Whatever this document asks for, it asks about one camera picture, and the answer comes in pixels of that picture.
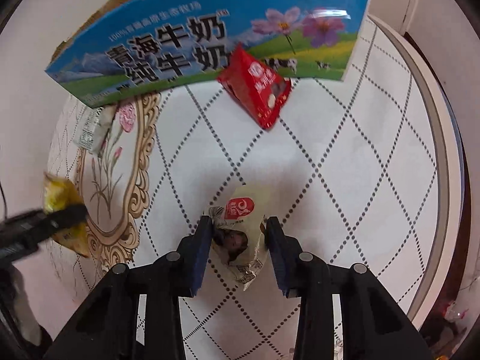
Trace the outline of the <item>cream pastry packet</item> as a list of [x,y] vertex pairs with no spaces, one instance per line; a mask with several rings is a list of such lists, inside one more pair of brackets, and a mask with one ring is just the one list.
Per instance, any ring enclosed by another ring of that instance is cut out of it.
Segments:
[[264,186],[243,185],[227,203],[211,205],[204,211],[214,226],[212,247],[243,289],[248,289],[267,260],[264,233],[269,198]]

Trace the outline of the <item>cardboard milk box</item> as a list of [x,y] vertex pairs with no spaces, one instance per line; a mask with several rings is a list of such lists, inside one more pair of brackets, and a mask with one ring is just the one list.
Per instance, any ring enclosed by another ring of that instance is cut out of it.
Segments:
[[109,0],[46,74],[88,107],[213,80],[243,48],[285,77],[343,79],[370,0]]

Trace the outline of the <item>white clear snack packet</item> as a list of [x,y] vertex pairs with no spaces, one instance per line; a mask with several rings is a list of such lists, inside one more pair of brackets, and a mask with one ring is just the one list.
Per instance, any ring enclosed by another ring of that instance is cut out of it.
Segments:
[[101,158],[116,113],[116,105],[86,107],[80,115],[73,141],[77,146]]

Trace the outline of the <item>white diamond pattern quilt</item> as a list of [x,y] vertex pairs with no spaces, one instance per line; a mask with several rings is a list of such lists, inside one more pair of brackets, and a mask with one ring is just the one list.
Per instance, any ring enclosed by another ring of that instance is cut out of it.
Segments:
[[116,263],[174,250],[241,185],[327,263],[365,264],[417,327],[443,285],[461,216],[461,162],[448,108],[397,33],[370,18],[341,82],[295,80],[269,131],[215,81],[140,97],[117,111],[102,158],[74,142],[86,108],[67,100],[48,171],[89,210],[90,257],[47,251],[72,300]]

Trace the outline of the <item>blue bed sheet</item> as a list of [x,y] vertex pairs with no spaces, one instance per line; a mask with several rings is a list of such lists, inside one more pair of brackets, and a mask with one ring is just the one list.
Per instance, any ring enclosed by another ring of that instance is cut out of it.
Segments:
[[465,207],[465,150],[459,124],[448,95],[443,88],[440,88],[440,94],[439,121],[448,163],[449,197],[453,198],[449,205],[457,219],[457,225],[460,226]]

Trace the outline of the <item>yellow red snack packet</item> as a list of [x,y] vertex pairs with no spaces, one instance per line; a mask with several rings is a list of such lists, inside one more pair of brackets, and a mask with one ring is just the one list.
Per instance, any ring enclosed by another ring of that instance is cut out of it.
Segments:
[[43,210],[47,214],[64,212],[58,232],[51,238],[84,258],[90,257],[86,232],[86,207],[83,198],[68,178],[44,173]]

